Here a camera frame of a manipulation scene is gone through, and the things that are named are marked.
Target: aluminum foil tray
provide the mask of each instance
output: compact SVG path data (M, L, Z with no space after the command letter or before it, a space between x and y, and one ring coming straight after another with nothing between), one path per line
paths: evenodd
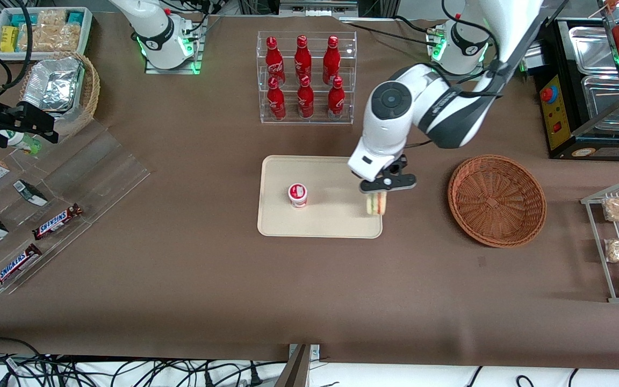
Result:
M77 102L83 64L75 58L39 61L32 66L24 101L50 113L64 113Z

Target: wicker basket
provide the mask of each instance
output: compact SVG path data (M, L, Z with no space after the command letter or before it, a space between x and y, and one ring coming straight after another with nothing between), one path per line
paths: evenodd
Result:
M448 202L462 230L492 247L524 245L546 221L541 186L503 156L477 156L460 164L450 178Z
M53 54L50 59L63 59L67 57L73 57L82 61L85 67L80 100L82 111L74 120L64 120L62 118L56 120L54 123L54 130L59 133L59 135L74 135L87 126L93 120L97 102L99 101L99 74L97 74L97 71L87 57L77 52L57 52ZM20 90L20 99L23 99L31 72L32 66L28 69L27 74L25 74L23 88Z

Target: coca-cola bottle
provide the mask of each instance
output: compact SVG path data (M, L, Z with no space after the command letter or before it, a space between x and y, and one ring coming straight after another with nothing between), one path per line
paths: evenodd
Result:
M269 100L269 108L273 113L273 119L277 121L282 120L285 117L285 99L283 98L283 91L278 88L278 80L276 78L269 78L267 99Z
M285 71L283 71L283 55L278 51L278 45L275 37L267 38L267 69L269 76L277 79L278 86L283 86L285 83Z
M302 118L309 118L314 114L314 91L310 87L310 77L307 75L300 78L298 113Z
M339 120L343 113L343 101L346 92L343 91L343 78L334 76L334 86L329 90L329 111L327 115L331 120Z
M312 55L307 49L307 37L300 35L298 37L298 49L295 51L295 75L298 79L303 76L308 76L312 80Z
M322 80L331 85L334 76L339 74L341 68L341 53L339 52L339 38L334 35L329 37L329 47L324 54L324 76Z

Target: yellow snack box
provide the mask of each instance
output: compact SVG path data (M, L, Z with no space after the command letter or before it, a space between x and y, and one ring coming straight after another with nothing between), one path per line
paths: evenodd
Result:
M1 52L14 52L18 41L18 28L11 25L2 27L2 41L0 42Z

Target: acrylic bottle rack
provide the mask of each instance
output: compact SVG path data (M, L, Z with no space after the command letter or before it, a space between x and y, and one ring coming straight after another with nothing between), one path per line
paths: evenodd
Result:
M307 37L307 48L312 54L312 90L314 90L314 115L309 118L300 117L298 113L297 91L300 87L295 75L295 51L297 37ZM322 81L323 59L330 36L339 38L341 53L341 69L339 75L343 78L343 90L346 92L344 108L338 120L331 120L327 115L328 95L331 85ZM269 73L266 66L266 39L275 37L278 50L283 56L285 84L280 87L285 99L286 116L276 120L269 108L267 91L269 90ZM354 120L355 83L357 74L357 33L356 32L292 32L292 31L260 31L257 34L257 83L260 86L260 120L263 123L275 124L352 124Z

